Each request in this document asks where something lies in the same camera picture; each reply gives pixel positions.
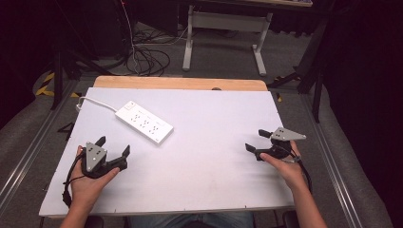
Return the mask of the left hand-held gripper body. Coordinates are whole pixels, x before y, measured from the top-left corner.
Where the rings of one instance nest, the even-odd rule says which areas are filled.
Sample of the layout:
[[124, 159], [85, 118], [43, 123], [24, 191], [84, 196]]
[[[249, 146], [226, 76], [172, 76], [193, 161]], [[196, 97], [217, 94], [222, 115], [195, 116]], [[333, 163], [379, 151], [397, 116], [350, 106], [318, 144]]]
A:
[[98, 179], [104, 176], [108, 170], [106, 167], [107, 150], [103, 148], [102, 142], [87, 142], [86, 154], [82, 157], [82, 172], [85, 176]]

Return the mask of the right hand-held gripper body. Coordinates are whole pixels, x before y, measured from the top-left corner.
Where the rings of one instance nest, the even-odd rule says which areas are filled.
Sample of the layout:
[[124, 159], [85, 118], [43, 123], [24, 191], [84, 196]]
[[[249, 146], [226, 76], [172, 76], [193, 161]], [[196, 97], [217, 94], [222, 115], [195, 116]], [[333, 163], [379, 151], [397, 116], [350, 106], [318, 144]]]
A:
[[285, 159], [288, 156], [294, 157], [291, 141], [306, 140], [304, 134], [279, 127], [269, 137], [272, 147], [269, 149], [268, 154], [276, 159]]

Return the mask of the person's right hand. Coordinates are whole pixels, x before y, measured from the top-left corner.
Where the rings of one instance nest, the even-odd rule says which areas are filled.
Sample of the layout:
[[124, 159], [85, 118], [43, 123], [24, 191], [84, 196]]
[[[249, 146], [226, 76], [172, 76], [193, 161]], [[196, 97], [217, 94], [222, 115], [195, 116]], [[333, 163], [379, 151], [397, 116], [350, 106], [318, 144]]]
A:
[[297, 162], [285, 162], [276, 159], [268, 154], [259, 155], [265, 162], [270, 163], [274, 166], [280, 175], [284, 178], [287, 186], [292, 190], [309, 190], [308, 185], [305, 181], [302, 168]]

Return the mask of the person's left hand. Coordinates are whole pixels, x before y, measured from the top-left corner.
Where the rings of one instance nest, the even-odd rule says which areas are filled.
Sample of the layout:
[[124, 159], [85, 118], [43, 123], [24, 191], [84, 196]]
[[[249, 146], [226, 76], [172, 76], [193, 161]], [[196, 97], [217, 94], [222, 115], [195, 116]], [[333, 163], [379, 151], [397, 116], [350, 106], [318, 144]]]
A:
[[82, 159], [79, 158], [71, 174], [70, 187], [72, 203], [70, 208], [91, 209], [103, 189], [118, 175], [120, 168], [113, 168], [98, 179], [91, 179], [82, 173]]

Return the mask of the white power strip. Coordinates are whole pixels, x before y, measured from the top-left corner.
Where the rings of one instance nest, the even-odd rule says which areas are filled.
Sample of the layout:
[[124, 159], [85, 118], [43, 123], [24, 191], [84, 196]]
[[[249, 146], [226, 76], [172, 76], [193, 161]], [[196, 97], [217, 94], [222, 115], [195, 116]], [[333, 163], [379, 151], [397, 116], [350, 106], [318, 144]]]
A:
[[115, 112], [115, 116], [155, 144], [161, 144], [174, 127], [140, 105], [129, 101]]

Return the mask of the white table cover board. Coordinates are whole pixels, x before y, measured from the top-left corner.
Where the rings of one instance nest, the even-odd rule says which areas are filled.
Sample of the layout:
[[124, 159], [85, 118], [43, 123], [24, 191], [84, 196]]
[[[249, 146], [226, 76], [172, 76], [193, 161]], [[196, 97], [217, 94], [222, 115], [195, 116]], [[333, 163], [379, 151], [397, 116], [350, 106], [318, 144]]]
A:
[[[105, 136], [110, 159], [130, 146], [128, 167], [102, 192], [98, 215], [189, 213], [289, 207], [290, 190], [245, 144], [267, 148], [259, 129], [282, 125], [268, 91], [96, 88], [88, 90], [75, 127], [40, 208], [43, 217], [67, 212], [63, 183], [78, 146]], [[161, 144], [118, 120], [133, 101], [174, 127]]]

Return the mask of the black metal stand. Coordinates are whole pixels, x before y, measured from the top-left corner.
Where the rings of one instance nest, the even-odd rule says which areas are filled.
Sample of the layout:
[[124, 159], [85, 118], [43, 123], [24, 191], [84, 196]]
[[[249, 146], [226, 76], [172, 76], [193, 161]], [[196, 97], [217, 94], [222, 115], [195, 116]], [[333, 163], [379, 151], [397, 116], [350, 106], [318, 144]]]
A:
[[328, 21], [329, 19], [325, 17], [319, 21], [311, 41], [309, 42], [308, 47], [306, 48], [295, 72], [267, 85], [268, 88], [278, 88], [299, 78], [300, 81], [297, 86], [297, 92], [299, 94], [307, 94], [310, 89], [314, 87], [315, 91], [312, 104], [312, 114], [317, 123], [319, 122], [319, 106], [323, 85], [323, 79], [320, 73], [320, 57], [318, 52], [320, 50], [322, 37], [327, 28]]
[[51, 109], [55, 110], [64, 98], [63, 76], [64, 73], [70, 80], [79, 80], [82, 73], [78, 67], [78, 62], [83, 63], [90, 69], [101, 75], [110, 75], [105, 68], [98, 66], [82, 53], [70, 47], [62, 39], [56, 39], [52, 45], [54, 64], [54, 97]]

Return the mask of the yellow black floor tape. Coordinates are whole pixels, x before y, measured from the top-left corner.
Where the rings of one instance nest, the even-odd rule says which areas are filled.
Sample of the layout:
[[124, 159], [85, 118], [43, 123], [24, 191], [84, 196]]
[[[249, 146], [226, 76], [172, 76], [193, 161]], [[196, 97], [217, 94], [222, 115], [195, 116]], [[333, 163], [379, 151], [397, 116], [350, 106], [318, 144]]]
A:
[[45, 95], [49, 97], [53, 97], [55, 95], [53, 90], [48, 90], [50, 82], [54, 79], [54, 73], [50, 72], [46, 78], [43, 80], [37, 91], [35, 92], [36, 96]]

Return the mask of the aluminium floor rail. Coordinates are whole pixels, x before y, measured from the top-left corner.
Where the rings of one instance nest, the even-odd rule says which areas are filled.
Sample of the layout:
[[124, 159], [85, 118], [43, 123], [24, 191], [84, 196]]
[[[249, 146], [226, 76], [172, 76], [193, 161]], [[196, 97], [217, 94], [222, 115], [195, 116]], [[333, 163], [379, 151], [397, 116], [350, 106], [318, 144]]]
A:
[[338, 201], [341, 205], [345, 218], [350, 228], [363, 228], [361, 220], [357, 214], [355, 206], [352, 202], [349, 190], [345, 184], [344, 179], [341, 177], [336, 161], [333, 157], [330, 146], [325, 138], [323, 129], [319, 123], [316, 122], [312, 112], [312, 106], [307, 95], [300, 95], [302, 105], [304, 106], [307, 115], [309, 116], [310, 123], [313, 126], [317, 141], [319, 143], [320, 151], [324, 164], [327, 168], [328, 174], [332, 181], [333, 187], [336, 191]]
[[69, 81], [66, 83], [66, 88], [63, 90], [60, 102], [58, 103], [58, 105], [56, 105], [53, 109], [49, 111], [45, 120], [41, 124], [39, 130], [35, 134], [35, 137], [29, 144], [29, 147], [25, 150], [21, 160], [12, 170], [6, 183], [0, 190], [0, 200], [2, 202], [10, 199], [15, 193], [15, 191], [18, 189], [20, 183], [24, 179], [24, 176], [27, 174], [35, 157], [39, 153], [40, 147], [46, 140], [51, 126], [53, 125], [57, 116], [61, 113], [64, 104], [67, 102], [67, 99], [73, 93], [73, 90], [75, 89], [77, 84], [78, 84], [77, 81]]

